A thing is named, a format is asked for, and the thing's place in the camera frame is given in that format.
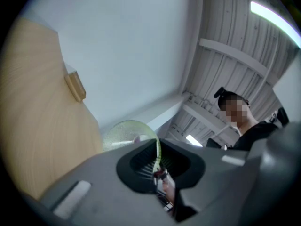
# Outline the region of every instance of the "black hair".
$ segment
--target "black hair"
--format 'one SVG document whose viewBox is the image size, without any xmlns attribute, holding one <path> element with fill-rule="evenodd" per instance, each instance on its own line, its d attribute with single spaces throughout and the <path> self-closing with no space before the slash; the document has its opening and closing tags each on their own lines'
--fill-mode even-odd
<svg viewBox="0 0 301 226">
<path fill-rule="evenodd" d="M 226 105 L 226 101 L 230 99 L 235 99 L 235 100 L 242 100 L 244 101 L 248 106 L 250 105 L 249 101 L 244 99 L 242 96 L 232 92 L 232 91 L 226 91 L 224 87 L 220 87 L 219 90 L 214 94 L 214 98 L 218 99 L 218 107 L 222 109 Z"/>
</svg>

